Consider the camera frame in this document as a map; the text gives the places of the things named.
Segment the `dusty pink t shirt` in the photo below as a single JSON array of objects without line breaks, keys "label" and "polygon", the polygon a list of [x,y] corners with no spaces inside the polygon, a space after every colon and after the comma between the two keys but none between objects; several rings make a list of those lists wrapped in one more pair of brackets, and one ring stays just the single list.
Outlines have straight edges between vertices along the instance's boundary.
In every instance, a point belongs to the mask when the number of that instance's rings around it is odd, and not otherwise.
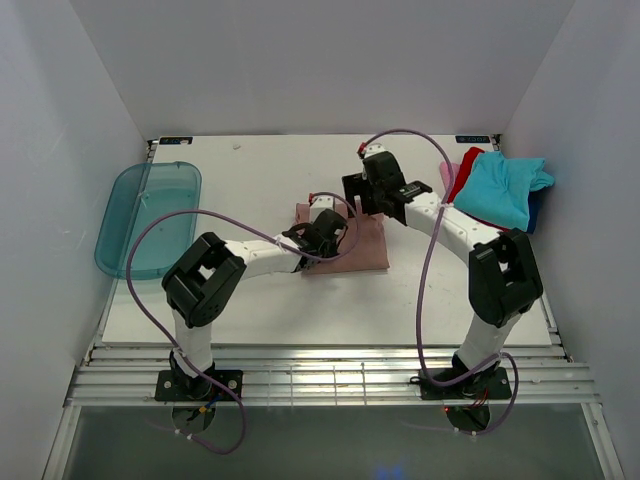
[{"label": "dusty pink t shirt", "polygon": [[365,215],[361,212],[360,204],[356,206],[357,217],[348,219],[346,237],[338,251],[345,252],[355,241],[356,225],[359,225],[360,239],[355,247],[344,257],[332,261],[318,263],[303,274],[331,275],[339,273],[351,273],[360,271],[387,270],[390,266],[387,255],[386,238],[384,231],[384,216],[380,214]]}]

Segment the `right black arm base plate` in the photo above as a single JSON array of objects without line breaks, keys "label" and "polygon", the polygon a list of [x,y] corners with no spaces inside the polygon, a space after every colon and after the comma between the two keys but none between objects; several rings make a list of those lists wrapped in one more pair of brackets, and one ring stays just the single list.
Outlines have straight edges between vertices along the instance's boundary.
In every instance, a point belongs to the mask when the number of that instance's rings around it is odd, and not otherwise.
[{"label": "right black arm base plate", "polygon": [[409,383],[419,387],[422,400],[509,400],[512,397],[507,371],[502,367],[449,387],[433,385],[422,372],[411,377]]}]

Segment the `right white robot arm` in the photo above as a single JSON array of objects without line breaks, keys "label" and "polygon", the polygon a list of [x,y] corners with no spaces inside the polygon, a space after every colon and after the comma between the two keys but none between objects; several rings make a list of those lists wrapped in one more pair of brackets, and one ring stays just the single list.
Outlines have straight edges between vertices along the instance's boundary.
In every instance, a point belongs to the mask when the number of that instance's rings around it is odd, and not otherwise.
[{"label": "right white robot arm", "polygon": [[406,181],[395,156],[385,148],[364,147],[363,169],[343,177],[349,202],[365,214],[383,214],[430,236],[468,268],[469,330],[449,368],[420,381],[440,395],[474,397],[493,379],[513,327],[541,297],[543,285],[527,234],[500,231],[448,206],[421,181]]}]

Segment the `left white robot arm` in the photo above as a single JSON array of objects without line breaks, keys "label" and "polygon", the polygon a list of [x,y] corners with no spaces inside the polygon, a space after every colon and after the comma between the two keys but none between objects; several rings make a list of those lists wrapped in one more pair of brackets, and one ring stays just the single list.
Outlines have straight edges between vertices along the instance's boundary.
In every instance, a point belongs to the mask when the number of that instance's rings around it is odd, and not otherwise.
[{"label": "left white robot arm", "polygon": [[238,284],[272,273],[298,273],[338,255],[347,220],[324,209],[309,222],[294,225],[267,240],[225,241],[202,234],[164,276],[175,323],[177,346],[170,355],[173,384],[190,399],[205,397],[215,369],[212,323]]}]

